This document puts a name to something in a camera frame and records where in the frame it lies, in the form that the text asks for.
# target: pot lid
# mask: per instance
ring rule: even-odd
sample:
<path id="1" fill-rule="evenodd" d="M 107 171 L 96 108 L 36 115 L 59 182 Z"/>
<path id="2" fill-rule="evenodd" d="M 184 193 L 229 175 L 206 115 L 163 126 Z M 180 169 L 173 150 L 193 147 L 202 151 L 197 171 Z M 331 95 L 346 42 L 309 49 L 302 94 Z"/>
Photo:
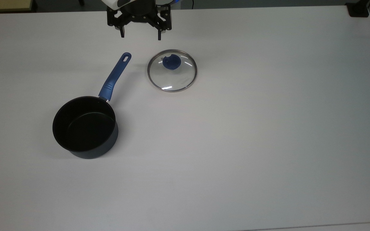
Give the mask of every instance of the pot lid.
<path id="1" fill-rule="evenodd" d="M 185 90 L 197 77 L 195 60 L 179 50 L 156 54 L 148 63 L 148 77 L 159 89 L 167 92 Z"/>

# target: saucepan handle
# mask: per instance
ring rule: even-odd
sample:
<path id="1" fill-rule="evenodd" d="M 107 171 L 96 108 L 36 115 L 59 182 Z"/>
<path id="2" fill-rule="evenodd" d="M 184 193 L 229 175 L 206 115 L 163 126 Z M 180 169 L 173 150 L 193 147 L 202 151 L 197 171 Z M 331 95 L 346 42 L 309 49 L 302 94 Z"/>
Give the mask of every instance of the saucepan handle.
<path id="1" fill-rule="evenodd" d="M 110 98 L 112 97 L 113 87 L 115 86 L 116 81 L 119 79 L 119 76 L 121 76 L 122 72 L 124 71 L 125 67 L 127 66 L 130 60 L 131 60 L 130 53 L 125 52 L 124 54 L 122 54 L 118 63 L 116 63 L 112 72 L 109 74 L 107 80 L 102 86 L 102 89 L 99 94 L 100 98 L 110 101 Z"/>

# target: robotic arm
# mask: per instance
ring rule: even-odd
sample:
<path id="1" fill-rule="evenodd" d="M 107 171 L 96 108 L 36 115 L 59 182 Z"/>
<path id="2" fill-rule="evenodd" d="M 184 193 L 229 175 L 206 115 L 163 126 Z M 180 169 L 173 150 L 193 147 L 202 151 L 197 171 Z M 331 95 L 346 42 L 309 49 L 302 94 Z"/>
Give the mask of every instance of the robotic arm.
<path id="1" fill-rule="evenodd" d="M 146 22 L 158 30 L 158 40 L 166 30 L 172 29 L 171 5 L 180 0 L 102 0 L 107 7 L 107 21 L 109 26 L 119 30 L 121 37 L 125 37 L 124 26 L 130 22 Z"/>

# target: floor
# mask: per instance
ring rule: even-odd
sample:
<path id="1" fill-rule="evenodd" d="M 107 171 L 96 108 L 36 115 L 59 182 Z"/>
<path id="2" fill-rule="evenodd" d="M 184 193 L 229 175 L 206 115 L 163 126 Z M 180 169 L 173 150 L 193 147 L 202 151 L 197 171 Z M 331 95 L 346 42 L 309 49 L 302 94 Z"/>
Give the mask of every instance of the floor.
<path id="1" fill-rule="evenodd" d="M 81 6 L 78 0 L 35 0 L 37 12 L 77 12 L 104 11 L 107 6 L 101 0 L 85 0 Z M 193 0 L 194 9 L 241 8 L 241 7 L 275 7 L 275 6 L 319 6 L 344 5 L 356 0 Z M 174 9 L 191 9 L 192 0 L 182 0 Z"/>

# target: blue lid knob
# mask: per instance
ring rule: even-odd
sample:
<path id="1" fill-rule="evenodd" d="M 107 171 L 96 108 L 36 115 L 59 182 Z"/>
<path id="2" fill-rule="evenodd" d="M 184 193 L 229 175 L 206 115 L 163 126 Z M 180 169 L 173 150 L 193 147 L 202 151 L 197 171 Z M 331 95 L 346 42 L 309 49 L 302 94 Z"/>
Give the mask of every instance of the blue lid knob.
<path id="1" fill-rule="evenodd" d="M 175 70 L 181 66 L 181 58 L 175 54 L 171 54 L 170 57 L 164 57 L 162 64 L 166 69 Z"/>

